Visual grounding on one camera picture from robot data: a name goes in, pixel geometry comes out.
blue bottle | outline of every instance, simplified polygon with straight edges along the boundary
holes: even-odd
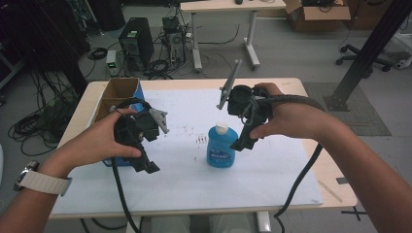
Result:
[[[225,122],[217,122],[209,130],[207,145],[207,161],[213,167],[226,168],[233,165],[235,150],[230,145],[238,138],[237,133],[229,128]]]

bottle label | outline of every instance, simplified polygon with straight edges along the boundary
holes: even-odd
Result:
[[[231,156],[223,150],[211,149],[209,158],[214,162],[222,163],[229,161],[231,159]]]

table leg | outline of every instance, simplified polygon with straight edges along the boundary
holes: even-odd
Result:
[[[272,232],[269,212],[257,212],[257,230],[259,233]]]
[[[252,69],[255,69],[260,66],[257,53],[255,52],[254,46],[252,45],[252,40],[254,37],[254,31],[255,31],[255,23],[257,21],[257,14],[258,14],[258,11],[251,11],[251,21],[249,24],[248,38],[244,38],[246,49],[252,60]]]
[[[202,70],[202,61],[200,60],[200,50],[199,45],[197,43],[197,32],[196,32],[196,13],[191,14],[191,35],[192,35],[192,49],[193,52],[193,65],[194,70],[196,72],[200,72]]]

wristwatch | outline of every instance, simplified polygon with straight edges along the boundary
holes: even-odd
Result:
[[[13,189],[21,191],[24,187],[27,187],[40,192],[64,196],[72,179],[54,178],[38,173],[39,166],[40,163],[36,160],[29,162],[18,176]]]

watch strap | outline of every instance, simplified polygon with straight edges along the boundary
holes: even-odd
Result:
[[[71,181],[71,178],[54,178],[35,171],[29,171],[24,176],[20,185],[36,191],[49,194],[61,194],[61,196],[63,196],[66,193]]]

